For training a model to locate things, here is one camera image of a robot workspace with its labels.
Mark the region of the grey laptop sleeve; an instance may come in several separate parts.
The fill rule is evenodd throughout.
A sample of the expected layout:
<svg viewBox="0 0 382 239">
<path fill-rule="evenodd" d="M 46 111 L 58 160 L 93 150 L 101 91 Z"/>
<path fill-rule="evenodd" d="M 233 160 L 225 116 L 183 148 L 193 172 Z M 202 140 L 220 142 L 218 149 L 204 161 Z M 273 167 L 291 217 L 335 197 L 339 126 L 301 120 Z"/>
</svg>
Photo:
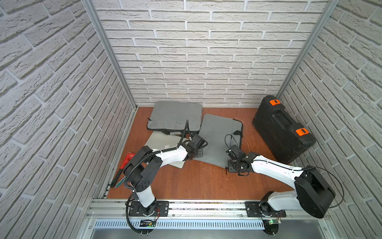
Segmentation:
<svg viewBox="0 0 382 239">
<path fill-rule="evenodd" d="M 226 151 L 233 145 L 241 146 L 243 123 L 239 120 L 205 114 L 199 136 L 208 146 L 199 151 L 195 160 L 226 168 L 230 157 Z"/>
</svg>

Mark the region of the silver apple laptop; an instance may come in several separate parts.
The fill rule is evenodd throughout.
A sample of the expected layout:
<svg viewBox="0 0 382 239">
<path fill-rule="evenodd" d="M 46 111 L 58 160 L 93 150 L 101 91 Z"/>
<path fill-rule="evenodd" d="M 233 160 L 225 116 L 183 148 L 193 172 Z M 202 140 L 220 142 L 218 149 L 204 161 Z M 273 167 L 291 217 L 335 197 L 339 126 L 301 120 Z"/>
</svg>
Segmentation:
<svg viewBox="0 0 382 239">
<path fill-rule="evenodd" d="M 159 154 L 156 154 L 156 156 L 162 159 L 161 167 L 170 164 L 174 167 L 183 168 L 185 164 L 184 160 L 187 156 L 187 151 L 184 147 L 180 146 L 179 149 L 165 152 L 165 149 L 176 147 L 180 140 L 180 136 L 167 135 L 159 131 L 154 131 L 145 145 L 149 146 L 153 151 L 161 151 Z"/>
</svg>

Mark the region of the grey zippered laptop bag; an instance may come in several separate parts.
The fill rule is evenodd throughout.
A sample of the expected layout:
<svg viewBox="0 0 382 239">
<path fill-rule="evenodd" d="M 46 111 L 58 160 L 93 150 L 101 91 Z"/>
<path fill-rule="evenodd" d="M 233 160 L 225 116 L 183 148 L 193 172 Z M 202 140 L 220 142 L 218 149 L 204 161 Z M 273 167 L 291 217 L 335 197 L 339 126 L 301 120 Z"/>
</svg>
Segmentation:
<svg viewBox="0 0 382 239">
<path fill-rule="evenodd" d="M 158 101 L 147 124 L 148 130 L 165 134 L 182 134 L 186 121 L 192 133 L 198 133 L 202 124 L 203 107 L 198 103 Z"/>
</svg>

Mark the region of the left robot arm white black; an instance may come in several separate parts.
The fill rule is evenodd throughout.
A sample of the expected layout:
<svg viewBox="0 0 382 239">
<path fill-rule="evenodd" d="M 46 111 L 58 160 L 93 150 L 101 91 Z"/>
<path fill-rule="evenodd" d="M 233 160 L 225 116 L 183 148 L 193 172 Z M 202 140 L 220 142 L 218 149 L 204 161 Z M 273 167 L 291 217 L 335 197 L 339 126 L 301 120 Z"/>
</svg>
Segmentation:
<svg viewBox="0 0 382 239">
<path fill-rule="evenodd" d="M 124 186 L 139 201 L 143 215 L 150 216 L 157 209 L 151 184 L 161 167 L 174 162 L 192 160 L 208 142 L 202 138 L 185 140 L 175 147 L 152 149 L 142 147 L 123 169 Z"/>
</svg>

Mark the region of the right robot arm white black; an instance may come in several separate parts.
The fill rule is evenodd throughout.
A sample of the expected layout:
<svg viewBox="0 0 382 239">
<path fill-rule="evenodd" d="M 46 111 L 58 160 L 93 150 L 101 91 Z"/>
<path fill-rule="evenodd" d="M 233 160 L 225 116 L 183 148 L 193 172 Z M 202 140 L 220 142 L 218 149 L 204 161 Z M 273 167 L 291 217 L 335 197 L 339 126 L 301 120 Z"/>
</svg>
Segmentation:
<svg viewBox="0 0 382 239">
<path fill-rule="evenodd" d="M 259 213 L 265 217 L 279 215 L 283 210 L 297 210 L 322 219 L 334 201 L 334 190 L 315 167 L 293 167 L 253 152 L 245 154 L 229 149 L 226 153 L 230 157 L 230 173 L 239 176 L 263 174 L 293 189 L 287 192 L 269 191 L 259 203 Z"/>
</svg>

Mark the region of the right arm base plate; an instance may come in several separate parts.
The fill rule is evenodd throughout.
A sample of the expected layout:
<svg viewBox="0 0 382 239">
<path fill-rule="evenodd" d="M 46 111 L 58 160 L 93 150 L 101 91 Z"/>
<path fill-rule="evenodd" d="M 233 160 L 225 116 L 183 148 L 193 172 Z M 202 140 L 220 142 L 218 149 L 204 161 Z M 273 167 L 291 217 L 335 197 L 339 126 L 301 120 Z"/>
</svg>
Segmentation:
<svg viewBox="0 0 382 239">
<path fill-rule="evenodd" d="M 275 211 L 267 202 L 262 203 L 261 201 L 246 201 L 244 202 L 247 217 L 276 217 L 285 218 L 285 210 Z"/>
</svg>

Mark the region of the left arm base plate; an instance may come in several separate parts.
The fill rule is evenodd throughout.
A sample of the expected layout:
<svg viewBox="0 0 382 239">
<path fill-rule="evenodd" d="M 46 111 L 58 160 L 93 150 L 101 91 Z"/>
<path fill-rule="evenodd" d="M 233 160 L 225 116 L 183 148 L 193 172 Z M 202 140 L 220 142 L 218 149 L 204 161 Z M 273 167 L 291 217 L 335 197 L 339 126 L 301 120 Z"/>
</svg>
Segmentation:
<svg viewBox="0 0 382 239">
<path fill-rule="evenodd" d="M 139 201 L 132 201 L 129 205 L 129 217 L 167 217 L 169 211 L 169 201 L 154 201 L 147 208 L 143 207 Z"/>
</svg>

